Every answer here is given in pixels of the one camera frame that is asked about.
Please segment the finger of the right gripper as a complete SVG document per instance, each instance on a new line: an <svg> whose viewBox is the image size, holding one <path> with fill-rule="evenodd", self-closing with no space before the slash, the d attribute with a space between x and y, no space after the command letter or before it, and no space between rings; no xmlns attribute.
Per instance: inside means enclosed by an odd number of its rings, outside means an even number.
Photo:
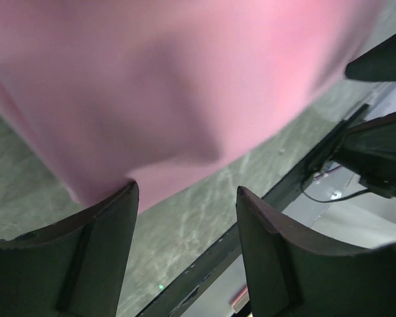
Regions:
<svg viewBox="0 0 396 317"><path fill-rule="evenodd" d="M396 82L396 34L350 62L345 77L364 82Z"/></svg>
<svg viewBox="0 0 396 317"><path fill-rule="evenodd" d="M396 197L396 112L347 130L333 160L373 194Z"/></svg>

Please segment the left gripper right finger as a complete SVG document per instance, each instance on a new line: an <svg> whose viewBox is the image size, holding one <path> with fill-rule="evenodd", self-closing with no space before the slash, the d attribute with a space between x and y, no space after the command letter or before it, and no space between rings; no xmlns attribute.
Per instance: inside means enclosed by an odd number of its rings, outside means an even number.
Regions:
<svg viewBox="0 0 396 317"><path fill-rule="evenodd" d="M396 243L335 240L245 187L236 213L254 316L396 316Z"/></svg>

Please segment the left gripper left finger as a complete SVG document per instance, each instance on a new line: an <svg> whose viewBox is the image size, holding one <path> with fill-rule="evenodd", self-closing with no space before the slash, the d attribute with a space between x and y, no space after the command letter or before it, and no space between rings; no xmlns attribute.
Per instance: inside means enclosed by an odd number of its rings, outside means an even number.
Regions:
<svg viewBox="0 0 396 317"><path fill-rule="evenodd" d="M70 217L0 240L0 316L115 316L138 205L131 182Z"/></svg>

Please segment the pink t shirt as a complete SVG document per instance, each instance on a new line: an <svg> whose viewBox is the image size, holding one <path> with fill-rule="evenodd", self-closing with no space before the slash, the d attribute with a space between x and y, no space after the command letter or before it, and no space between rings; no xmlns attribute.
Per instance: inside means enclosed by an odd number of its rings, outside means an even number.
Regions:
<svg viewBox="0 0 396 317"><path fill-rule="evenodd" d="M383 1L0 1L0 115L72 198L140 210L341 79Z"/></svg>

